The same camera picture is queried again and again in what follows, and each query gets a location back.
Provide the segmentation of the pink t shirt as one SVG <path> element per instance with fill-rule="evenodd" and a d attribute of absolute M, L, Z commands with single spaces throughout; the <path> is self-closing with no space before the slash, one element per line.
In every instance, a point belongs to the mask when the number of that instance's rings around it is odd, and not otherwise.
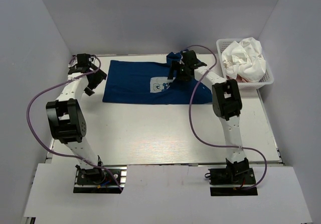
<path fill-rule="evenodd" d="M 243 77 L 237 75 L 236 78 L 232 78 L 230 76 L 227 76 L 228 80 L 235 80 L 238 83 L 248 83 L 248 81 L 246 79 L 244 79 Z"/>

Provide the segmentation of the white t shirt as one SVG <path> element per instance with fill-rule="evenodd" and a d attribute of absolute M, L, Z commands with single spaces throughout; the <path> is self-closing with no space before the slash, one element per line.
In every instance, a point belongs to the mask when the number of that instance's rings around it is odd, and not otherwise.
<path fill-rule="evenodd" d="M 261 43 L 253 37 L 233 41 L 221 56 L 225 73 L 232 78 L 239 75 L 248 82 L 258 82 L 266 73 Z"/>

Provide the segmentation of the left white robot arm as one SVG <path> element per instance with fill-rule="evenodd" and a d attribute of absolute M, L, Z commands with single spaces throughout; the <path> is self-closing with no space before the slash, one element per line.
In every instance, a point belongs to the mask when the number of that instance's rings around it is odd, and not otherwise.
<path fill-rule="evenodd" d="M 105 180 L 100 157 L 94 153 L 87 139 L 87 124 L 80 107 L 84 94 L 91 96 L 94 89 L 107 78 L 107 74 L 94 62 L 95 55 L 78 54 L 69 67 L 68 83 L 54 101 L 46 104 L 46 113 L 53 139 L 64 144 L 79 161 L 79 169 L 88 171 L 94 183 Z"/>

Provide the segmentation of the blue t shirt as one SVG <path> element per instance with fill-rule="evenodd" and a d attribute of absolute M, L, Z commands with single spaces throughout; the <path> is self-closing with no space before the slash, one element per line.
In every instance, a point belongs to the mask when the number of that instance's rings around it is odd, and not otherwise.
<path fill-rule="evenodd" d="M 103 102 L 125 104 L 189 104 L 197 80 L 168 79 L 171 62 L 180 53 L 169 53 L 166 63 L 111 60 Z"/>

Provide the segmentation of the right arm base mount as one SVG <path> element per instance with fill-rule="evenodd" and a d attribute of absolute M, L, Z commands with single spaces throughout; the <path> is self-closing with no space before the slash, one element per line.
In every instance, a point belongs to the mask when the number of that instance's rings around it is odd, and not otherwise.
<path fill-rule="evenodd" d="M 254 171 L 250 168 L 247 172 L 232 176 L 226 168 L 212 168 L 204 175 L 210 183 L 210 194 L 215 197 L 223 196 L 257 196 L 257 187 L 246 190 L 256 184 Z"/>

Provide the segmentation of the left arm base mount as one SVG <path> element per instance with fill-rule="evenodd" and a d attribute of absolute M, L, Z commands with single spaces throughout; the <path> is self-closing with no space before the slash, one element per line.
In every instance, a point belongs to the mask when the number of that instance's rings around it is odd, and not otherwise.
<path fill-rule="evenodd" d="M 110 167 L 110 173 L 102 170 L 102 174 L 94 173 L 93 175 L 85 175 L 84 171 L 77 168 L 73 193 L 82 194 L 121 194 L 121 190 L 116 184 L 117 180 L 121 189 L 124 189 L 126 182 L 126 167 Z"/>

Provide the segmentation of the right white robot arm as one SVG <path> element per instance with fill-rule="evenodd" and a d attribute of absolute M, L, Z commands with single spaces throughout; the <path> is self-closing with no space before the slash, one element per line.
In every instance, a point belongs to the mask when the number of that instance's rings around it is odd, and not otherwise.
<path fill-rule="evenodd" d="M 240 114 L 242 100 L 236 80 L 227 80 L 219 76 L 206 63 L 200 61 L 194 51 L 181 51 L 167 55 L 170 65 L 169 80 L 188 82 L 196 80 L 189 102 L 189 117 L 197 88 L 203 84 L 212 94 L 212 108 L 219 118 L 225 137 L 225 148 L 229 153 L 226 157 L 227 179 L 232 183 L 240 182 L 249 171 L 249 162 L 243 151 L 240 134 Z"/>

